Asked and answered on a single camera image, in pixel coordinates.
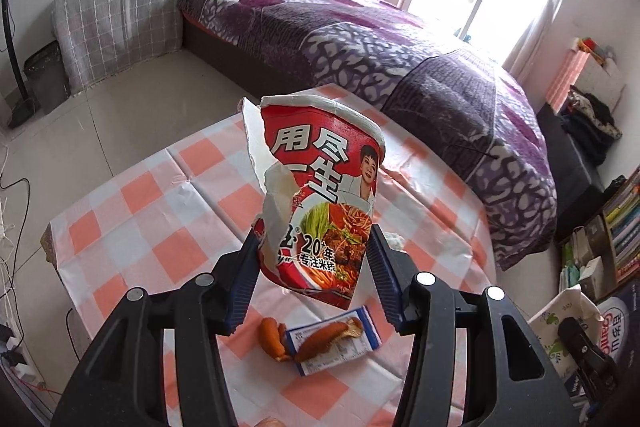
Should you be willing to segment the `person's fingers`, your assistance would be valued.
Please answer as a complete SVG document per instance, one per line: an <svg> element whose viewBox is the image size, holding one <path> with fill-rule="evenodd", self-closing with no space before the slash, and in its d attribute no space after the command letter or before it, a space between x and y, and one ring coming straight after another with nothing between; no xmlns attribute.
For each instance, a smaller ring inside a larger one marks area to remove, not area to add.
<svg viewBox="0 0 640 427"><path fill-rule="evenodd" d="M268 417L257 423L255 427L285 427L285 423L282 423L277 418Z"/></svg>

